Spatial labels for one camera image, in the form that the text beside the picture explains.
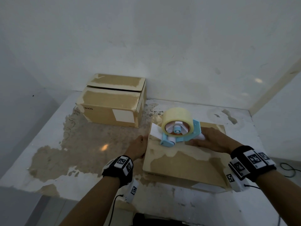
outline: qr code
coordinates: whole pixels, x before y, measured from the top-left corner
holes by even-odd
[[[132,166],[131,166],[130,162],[128,162],[128,164],[126,165],[126,170],[128,172],[130,172],[131,168],[132,168]]]
[[[126,159],[121,159],[121,158],[120,158],[120,159],[118,160],[117,163],[119,163],[119,164],[124,164],[125,162],[126,162]]]
[[[259,152],[258,155],[260,155],[261,158],[263,158],[264,160],[269,160],[270,158],[263,152]]]
[[[235,166],[235,168],[236,168],[239,172],[241,172],[241,171],[243,171],[243,170],[245,169],[244,166],[243,166],[240,162],[236,162],[236,163],[234,163],[233,165]]]
[[[135,195],[137,188],[135,186],[133,186],[131,194]]]
[[[248,156],[248,159],[249,159],[253,164],[256,164],[256,163],[259,163],[259,162],[262,161],[262,160],[258,157],[258,155],[256,155],[256,154],[253,154],[253,155]]]
[[[226,175],[226,176],[227,176],[229,182],[235,182],[235,180],[234,180],[234,178],[232,177],[231,174],[228,174],[228,175]]]

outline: table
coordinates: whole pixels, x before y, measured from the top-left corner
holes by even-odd
[[[172,107],[189,110],[199,121],[224,125],[228,136],[263,149],[247,110],[149,99],[141,127],[135,129],[88,123],[74,109],[79,95],[74,92],[59,107],[1,178],[0,186],[79,201],[101,179],[105,163],[121,155],[130,140],[148,133],[152,115]],[[116,207],[206,226],[277,223],[277,212],[258,189],[210,194],[150,182],[143,177],[142,165],[142,160],[135,161],[134,178],[140,185],[132,204],[118,200]]]

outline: closed cardboard box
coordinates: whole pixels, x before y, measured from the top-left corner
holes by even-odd
[[[161,127],[162,116],[153,115],[152,123]],[[200,122],[225,133],[223,125]],[[160,139],[149,134],[142,170],[146,179],[193,190],[222,193],[231,189],[223,170],[231,158],[214,152],[176,143],[173,147],[160,145]]]
[[[138,128],[145,101],[145,78],[95,74],[76,104],[89,122]]]

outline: tape roll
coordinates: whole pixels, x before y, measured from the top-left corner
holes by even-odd
[[[188,128],[188,132],[186,134],[175,134],[174,132],[168,133],[166,131],[166,125],[169,125],[171,122],[182,121],[183,124]],[[165,111],[162,117],[162,131],[168,135],[173,137],[184,137],[188,136],[193,132],[193,119],[190,112],[184,108],[170,108]]]

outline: tabletop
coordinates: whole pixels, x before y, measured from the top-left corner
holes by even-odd
[[[231,138],[263,149],[247,110],[148,99],[140,128],[135,129],[87,122],[75,107],[79,95],[74,92],[59,107],[0,179],[0,186],[79,201],[101,179],[110,159],[148,133],[152,115],[172,107],[189,110],[196,120],[224,125]],[[277,212],[258,189],[211,194],[155,183],[144,178],[142,165],[143,160],[134,162],[139,187],[133,202],[118,200],[116,207],[206,226],[277,224]]]

